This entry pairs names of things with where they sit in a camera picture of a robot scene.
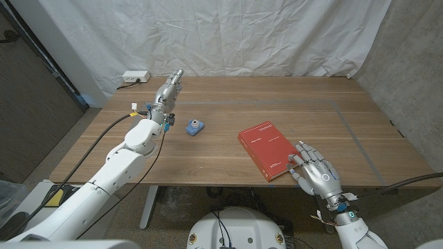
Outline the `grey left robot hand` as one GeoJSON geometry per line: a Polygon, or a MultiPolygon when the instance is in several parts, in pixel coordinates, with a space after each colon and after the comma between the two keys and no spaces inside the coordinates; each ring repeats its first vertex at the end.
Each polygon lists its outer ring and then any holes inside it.
{"type": "Polygon", "coordinates": [[[177,96],[181,91],[182,75],[182,69],[173,72],[158,89],[151,108],[151,120],[162,124],[166,115],[172,112],[177,96]]]}

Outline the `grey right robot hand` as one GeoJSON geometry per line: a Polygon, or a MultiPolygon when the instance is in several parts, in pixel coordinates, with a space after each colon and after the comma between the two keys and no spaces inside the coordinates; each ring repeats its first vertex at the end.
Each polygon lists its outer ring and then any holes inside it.
{"type": "Polygon", "coordinates": [[[326,200],[329,211],[343,212],[349,203],[341,188],[339,173],[312,146],[300,141],[294,147],[298,154],[289,154],[287,169],[298,185],[309,195],[326,200]]]}

